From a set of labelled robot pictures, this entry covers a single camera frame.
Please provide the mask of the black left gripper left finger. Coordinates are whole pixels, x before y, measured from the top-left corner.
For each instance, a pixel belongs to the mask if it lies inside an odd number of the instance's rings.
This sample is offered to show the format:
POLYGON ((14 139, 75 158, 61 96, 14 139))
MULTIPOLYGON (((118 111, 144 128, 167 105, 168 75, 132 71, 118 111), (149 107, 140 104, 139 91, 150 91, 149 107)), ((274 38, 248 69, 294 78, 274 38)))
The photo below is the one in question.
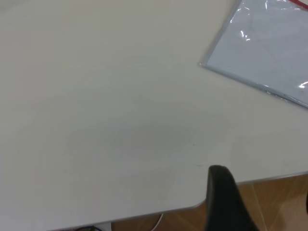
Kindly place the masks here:
POLYGON ((257 231, 231 172, 224 166, 208 169, 206 231, 257 231))

